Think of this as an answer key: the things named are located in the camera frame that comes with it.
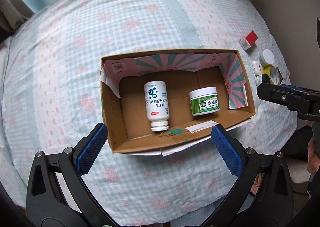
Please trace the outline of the person's right hand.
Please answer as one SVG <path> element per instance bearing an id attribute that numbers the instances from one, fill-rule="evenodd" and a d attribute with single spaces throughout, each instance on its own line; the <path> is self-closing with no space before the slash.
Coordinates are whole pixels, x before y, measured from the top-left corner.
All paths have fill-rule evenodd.
<path id="1" fill-rule="evenodd" d="M 312 137 L 308 143 L 308 167 L 310 173 L 317 172 L 320 166 L 319 157 L 315 154 L 315 140 Z"/>

